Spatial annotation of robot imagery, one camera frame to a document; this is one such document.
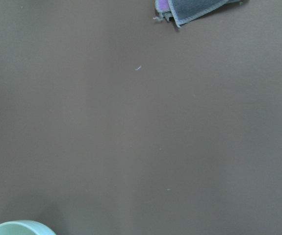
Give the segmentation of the light green bowl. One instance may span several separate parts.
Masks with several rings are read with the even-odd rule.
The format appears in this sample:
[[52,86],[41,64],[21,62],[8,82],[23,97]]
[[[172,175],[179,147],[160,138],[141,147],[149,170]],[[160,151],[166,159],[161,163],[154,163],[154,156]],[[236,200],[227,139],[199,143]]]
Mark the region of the light green bowl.
[[1,223],[0,235],[56,235],[56,233],[40,222],[17,220]]

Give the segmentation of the grey folded cloth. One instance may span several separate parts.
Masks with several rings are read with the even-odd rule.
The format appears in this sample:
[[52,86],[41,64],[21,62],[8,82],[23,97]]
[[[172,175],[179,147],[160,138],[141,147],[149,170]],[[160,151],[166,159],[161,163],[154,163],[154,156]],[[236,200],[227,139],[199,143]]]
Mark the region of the grey folded cloth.
[[242,2],[241,0],[155,0],[156,16],[154,20],[170,21],[174,19],[180,28],[201,16],[204,16],[226,4]]

